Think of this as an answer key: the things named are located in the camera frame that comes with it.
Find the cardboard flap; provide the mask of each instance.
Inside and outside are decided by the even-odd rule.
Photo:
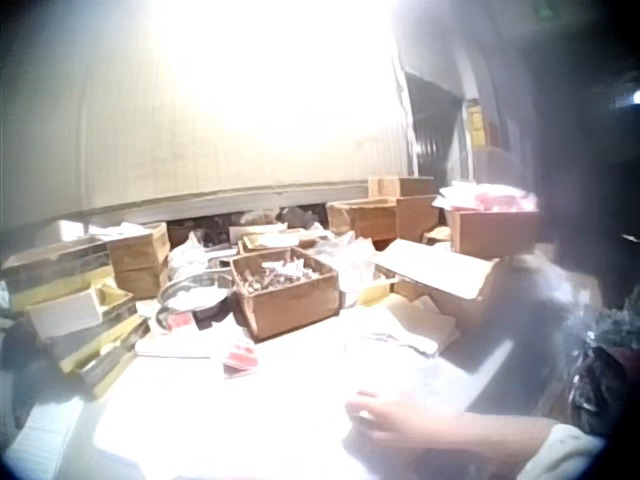
[[[474,299],[495,262],[396,240],[374,258],[387,270],[457,297]]]

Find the metal bowl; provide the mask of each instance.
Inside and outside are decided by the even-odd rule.
[[[233,280],[231,269],[221,268],[215,270],[205,270],[195,275],[190,275],[179,280],[168,283],[158,295],[160,310],[156,314],[156,322],[165,330],[168,329],[168,319],[177,310],[172,310],[167,306],[167,302],[180,292],[188,292],[193,288],[218,287],[226,290],[227,295],[222,300],[212,305],[200,306],[191,310],[196,323],[211,323],[222,321],[229,313],[229,294],[233,290]]]
[[[158,295],[160,305],[165,305],[169,299],[180,292],[188,292],[192,288],[218,287],[226,290],[233,288],[233,279],[230,268],[216,268],[189,275],[185,278],[174,280],[165,285]]]

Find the white cloth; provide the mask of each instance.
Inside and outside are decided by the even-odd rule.
[[[604,441],[570,425],[556,425],[518,480],[571,480],[589,466]]]

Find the white table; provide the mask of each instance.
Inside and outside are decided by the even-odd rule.
[[[345,339],[368,315],[345,310],[258,345],[260,371],[243,378],[223,380],[211,360],[137,358],[106,397],[85,405],[58,478],[403,478],[402,459],[343,442],[344,400],[355,388]],[[473,371],[429,360],[414,393],[466,409],[512,346],[504,340]]]

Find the white wall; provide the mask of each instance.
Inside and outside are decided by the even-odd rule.
[[[3,66],[2,224],[406,173],[393,48],[382,1],[43,5]]]

